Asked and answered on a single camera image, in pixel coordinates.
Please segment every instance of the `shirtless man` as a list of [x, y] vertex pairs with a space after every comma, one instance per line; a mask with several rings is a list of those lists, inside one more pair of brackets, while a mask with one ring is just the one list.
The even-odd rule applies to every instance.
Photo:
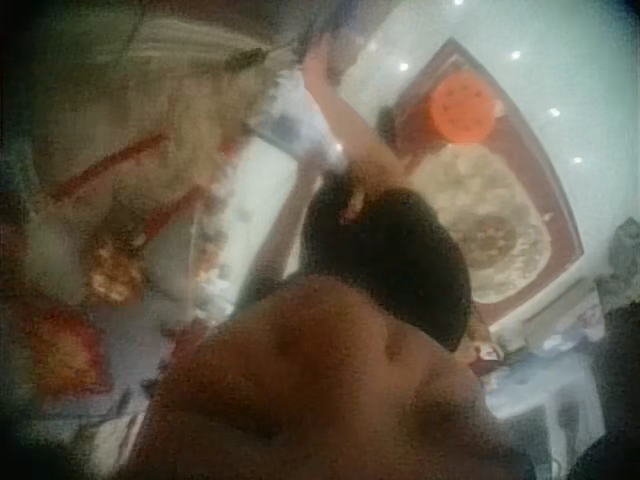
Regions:
[[[325, 81], [323, 48], [305, 63], [307, 88], [350, 174], [313, 200], [292, 280], [278, 283], [284, 263], [265, 260], [290, 245], [265, 243], [236, 317], [159, 386], [123, 475], [526, 478], [479, 381], [450, 353], [470, 304], [459, 250]], [[315, 175], [301, 170], [292, 193], [302, 210]], [[274, 228], [295, 228], [290, 213]]]

